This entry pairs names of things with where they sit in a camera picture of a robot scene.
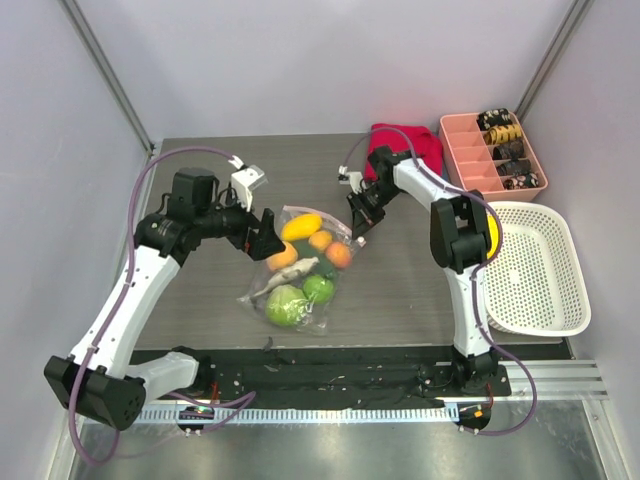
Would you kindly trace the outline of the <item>yellow toy mango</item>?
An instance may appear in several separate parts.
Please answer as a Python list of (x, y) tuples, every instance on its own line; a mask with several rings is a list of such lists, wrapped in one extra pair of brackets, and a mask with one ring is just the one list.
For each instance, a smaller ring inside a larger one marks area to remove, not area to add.
[(314, 213), (298, 215), (287, 221), (281, 230), (281, 239), (286, 242), (309, 238), (322, 228), (323, 219)]

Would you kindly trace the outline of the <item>red orange toy fruit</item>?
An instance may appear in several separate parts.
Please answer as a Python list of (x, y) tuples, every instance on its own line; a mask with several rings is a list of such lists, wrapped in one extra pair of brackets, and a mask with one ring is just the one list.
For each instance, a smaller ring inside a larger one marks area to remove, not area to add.
[(331, 243), (324, 251), (326, 258), (338, 269), (345, 269), (352, 262), (352, 253), (349, 247), (342, 242)]

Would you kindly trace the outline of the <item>green toy cucumber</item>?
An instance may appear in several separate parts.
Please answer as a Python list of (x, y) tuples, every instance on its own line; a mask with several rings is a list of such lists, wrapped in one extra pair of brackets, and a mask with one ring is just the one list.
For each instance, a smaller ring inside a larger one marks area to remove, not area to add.
[(298, 252), (298, 258), (317, 258), (318, 262), (313, 267), (312, 273), (324, 278), (334, 280), (338, 274), (336, 267), (328, 260), (324, 253), (308, 243), (307, 240), (299, 240), (293, 243)]

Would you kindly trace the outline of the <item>grey toy fish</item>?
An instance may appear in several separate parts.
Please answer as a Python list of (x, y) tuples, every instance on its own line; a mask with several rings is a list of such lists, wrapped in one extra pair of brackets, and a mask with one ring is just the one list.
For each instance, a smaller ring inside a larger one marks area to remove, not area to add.
[(266, 293), (273, 291), (276, 287), (289, 284), (294, 280), (303, 278), (312, 272), (313, 267), (317, 264), (317, 258), (303, 258), (294, 264), (279, 270), (275, 273), (266, 284), (258, 291), (245, 295), (242, 300), (252, 301)]

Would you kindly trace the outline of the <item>clear pink zip top bag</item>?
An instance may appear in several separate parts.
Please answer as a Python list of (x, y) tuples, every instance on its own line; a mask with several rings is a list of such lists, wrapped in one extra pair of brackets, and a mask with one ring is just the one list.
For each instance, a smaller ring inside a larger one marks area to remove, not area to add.
[(280, 211), (276, 232), (285, 249), (259, 263), (238, 303), (269, 324), (323, 335), (341, 278), (366, 240), (326, 212), (292, 205)]

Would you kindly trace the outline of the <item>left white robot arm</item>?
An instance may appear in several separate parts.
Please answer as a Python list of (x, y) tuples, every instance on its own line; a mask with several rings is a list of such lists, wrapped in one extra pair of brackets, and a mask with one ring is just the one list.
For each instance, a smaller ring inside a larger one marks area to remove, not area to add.
[(266, 181), (259, 167), (244, 166), (220, 201), (213, 172), (182, 168), (174, 175), (161, 208), (137, 224), (134, 256), (88, 332), (67, 357), (53, 356), (45, 366), (46, 380), (70, 414), (124, 431), (151, 401), (174, 391), (193, 399), (211, 391), (210, 360), (193, 349), (176, 347), (139, 365), (131, 356), (161, 294), (202, 241), (226, 238), (254, 261), (283, 251), (273, 211), (257, 217), (252, 210), (253, 193)]

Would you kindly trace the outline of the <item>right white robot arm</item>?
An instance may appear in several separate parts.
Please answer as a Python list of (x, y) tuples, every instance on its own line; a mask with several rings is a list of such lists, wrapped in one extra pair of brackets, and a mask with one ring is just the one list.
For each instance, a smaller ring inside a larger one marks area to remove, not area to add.
[(499, 354), (489, 331), (485, 306), (485, 271), (491, 238), (487, 202), (477, 192), (461, 190), (433, 174), (409, 150), (387, 146), (369, 155), (376, 180), (366, 184), (361, 173), (342, 165), (341, 183), (352, 214), (352, 236), (361, 237), (385, 217), (385, 206), (406, 193), (429, 214), (429, 247), (450, 288), (454, 312), (451, 380), (457, 391), (472, 395), (497, 375)]

